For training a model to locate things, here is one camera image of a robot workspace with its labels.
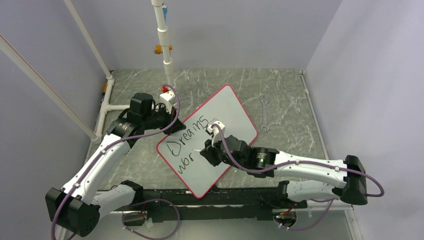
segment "red wire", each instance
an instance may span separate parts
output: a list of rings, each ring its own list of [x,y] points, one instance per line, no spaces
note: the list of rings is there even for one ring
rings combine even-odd
[[[293,205],[291,205],[291,207],[290,207],[290,209],[289,210],[287,210],[287,211],[284,211],[284,212],[282,212],[281,213],[281,215],[287,215],[287,214],[289,214],[290,213],[290,211],[291,210],[293,210],[293,208],[295,207],[295,205],[293,204]]]

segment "white plastic clip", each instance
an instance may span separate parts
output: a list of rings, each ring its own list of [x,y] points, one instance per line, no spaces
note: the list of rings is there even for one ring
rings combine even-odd
[[[308,218],[312,218],[312,211],[310,206],[307,207],[307,216]]]

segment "wire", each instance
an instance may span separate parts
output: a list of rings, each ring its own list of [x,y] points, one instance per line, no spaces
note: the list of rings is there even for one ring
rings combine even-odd
[[[140,236],[142,238],[149,239],[149,240],[164,240],[164,239],[167,239],[167,238],[171,237],[173,234],[175,234],[175,232],[177,231],[178,227],[180,226],[181,220],[180,220],[180,213],[178,212],[177,207],[172,202],[170,202],[168,200],[165,200],[165,199],[156,198],[156,199],[150,199],[150,200],[147,200],[147,201],[143,201],[143,202],[139,202],[139,203],[127,205],[126,207],[134,207],[134,206],[138,206],[138,205],[142,205],[142,204],[146,204],[146,203],[150,203],[150,202],[156,202],[156,201],[165,202],[165,203],[171,205],[173,207],[173,209],[175,209],[176,217],[177,217],[177,222],[176,222],[176,227],[174,228],[174,230],[170,234],[168,234],[167,236],[164,236],[164,237],[154,238],[154,237],[149,237],[149,236],[143,235],[143,234],[139,233],[138,231],[134,231],[133,229],[129,228],[124,223],[125,218],[128,215],[134,214],[136,212],[127,213],[127,214],[125,214],[122,217],[122,226],[123,226],[123,228],[126,229],[126,230],[128,230],[128,231],[130,231],[131,233],[133,233],[135,235],[138,235],[138,236]]]
[[[306,231],[306,230],[309,230],[309,229],[315,227],[316,225],[318,225],[324,219],[324,217],[329,213],[329,210],[330,210],[331,205],[333,204],[333,201],[334,201],[333,199],[330,200],[327,208],[324,210],[324,212],[321,214],[321,216],[318,218],[318,220],[316,220],[314,223],[312,223],[311,225],[309,225],[307,227],[290,228],[290,227],[283,226],[277,220],[275,220],[275,218],[272,218],[272,219],[274,220],[275,223],[277,223],[279,228],[281,227],[281,228],[287,229],[289,231]]]
[[[328,198],[328,199],[323,199],[323,200],[320,200],[320,199],[309,199],[309,200],[316,202],[316,203],[326,203],[326,202],[330,202],[331,200],[336,200],[336,198],[333,197],[333,198]]]
[[[257,197],[256,199],[259,200],[259,202],[262,202],[264,204],[267,204],[267,205],[269,205],[269,206],[271,206],[271,207],[273,207],[275,209],[281,209],[282,208],[281,205],[280,206],[276,206],[274,204],[271,204],[271,203],[267,202],[265,199],[263,199],[261,197]]]
[[[288,213],[290,213],[291,210],[293,210],[293,208],[295,207],[295,204],[293,203],[293,205],[291,205],[290,209],[287,211],[283,211],[282,213],[280,213],[281,215],[287,215]]]
[[[213,127],[216,127],[219,130],[219,133],[221,134],[221,138],[222,138],[222,143],[223,143],[224,148],[225,148],[225,152],[228,155],[229,159],[239,169],[241,169],[243,171],[246,171],[248,173],[251,173],[251,174],[261,174],[261,173],[265,173],[265,172],[274,170],[274,169],[279,168],[279,167],[282,167],[282,166],[292,165],[292,164],[312,164],[312,165],[318,165],[318,166],[321,166],[321,167],[326,167],[326,168],[329,168],[329,169],[335,169],[336,168],[336,166],[325,164],[325,163],[321,163],[321,162],[309,161],[309,160],[300,160],[300,161],[286,161],[286,162],[282,162],[282,163],[279,163],[277,165],[266,167],[266,168],[260,169],[260,170],[248,169],[248,168],[245,168],[242,165],[240,165],[240,163],[238,163],[234,159],[233,155],[230,152],[230,149],[228,148],[227,141],[225,140],[225,136],[224,136],[224,133],[223,133],[223,130],[221,129],[221,127],[218,124],[216,124],[216,123],[212,124],[211,127],[212,128]],[[348,169],[348,168],[345,168],[345,167],[339,167],[338,169],[340,171],[345,171],[345,172],[349,172],[349,173],[352,173],[352,174],[361,175],[361,176],[366,177],[367,179],[371,180],[373,183],[375,183],[377,185],[377,187],[380,189],[380,193],[378,193],[378,194],[368,194],[367,193],[366,194],[367,197],[382,197],[385,194],[385,191],[384,191],[383,186],[375,178],[373,178],[372,176],[370,176],[370,175],[368,175],[366,173],[363,173],[361,171],[357,171],[357,170],[353,170],[353,169]]]
[[[111,147],[115,146],[118,143],[122,143],[122,142],[125,142],[125,141],[128,141],[128,140],[140,139],[140,138],[149,137],[149,136],[153,136],[153,135],[156,135],[156,134],[163,133],[166,130],[168,130],[170,127],[172,127],[172,125],[175,124],[175,122],[177,121],[178,116],[180,114],[180,97],[178,96],[177,91],[175,90],[175,88],[173,88],[171,85],[164,84],[163,86],[170,88],[175,93],[176,102],[177,102],[177,109],[176,109],[175,118],[172,120],[172,122],[168,126],[164,127],[163,129],[161,129],[159,131],[152,132],[152,133],[141,134],[141,135],[123,137],[123,138],[121,138],[119,140],[116,140],[116,141],[112,142],[111,144],[107,145],[105,148],[103,148],[103,150],[100,151],[99,154],[97,156],[95,156],[95,158],[93,159],[93,161],[91,161],[91,163],[87,166],[87,168],[85,169],[85,171],[81,174],[81,176],[78,178],[78,180],[75,182],[75,184],[71,187],[71,189],[69,190],[69,192],[65,195],[65,197],[62,200],[62,202],[59,204],[59,207],[57,208],[56,213],[54,214],[53,220],[51,221],[50,237],[51,237],[52,240],[57,240],[56,239],[56,236],[55,236],[56,224],[58,222],[59,214],[61,213],[61,211],[62,211],[65,203],[67,202],[67,200],[69,199],[69,197],[77,189],[76,186],[79,185],[79,184],[81,184],[81,182],[87,176],[87,174],[91,171],[91,169],[93,168],[93,166],[103,156],[103,153],[106,153]],[[178,228],[178,226],[180,225],[179,222],[180,222],[180,218],[178,218],[178,223],[177,223],[176,228]],[[74,236],[75,236],[75,233],[72,234],[67,240],[71,240]]]

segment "white bracket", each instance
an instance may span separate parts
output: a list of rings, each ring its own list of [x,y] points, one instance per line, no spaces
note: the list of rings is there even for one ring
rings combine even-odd
[[[169,90],[167,92],[162,93],[159,95],[159,101],[163,104],[165,104],[166,111],[168,113],[172,112],[172,104],[170,101],[175,98],[175,94],[173,91]]]
[[[218,128],[212,127],[212,125],[213,124],[218,125],[221,128],[222,133],[225,132],[225,125],[222,122],[220,122],[219,120],[217,120],[216,118],[212,119],[212,121],[210,121],[210,122],[211,123],[207,125],[206,132],[209,135],[212,135],[212,144],[211,145],[213,146],[217,142],[221,141],[222,137],[221,137],[221,134],[220,134],[220,131],[218,130]]]

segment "white wall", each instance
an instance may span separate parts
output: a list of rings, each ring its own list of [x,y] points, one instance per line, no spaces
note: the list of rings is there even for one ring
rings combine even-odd
[[[166,0],[174,66],[305,69],[341,1]],[[110,68],[163,68],[151,1],[73,2]]]
[[[1,1],[0,34],[93,128],[105,76],[64,2]],[[0,50],[0,239],[50,238],[45,195],[81,168],[89,143]]]
[[[424,235],[423,23],[422,0],[344,0],[306,69],[330,156],[385,187],[355,208],[367,240]]]

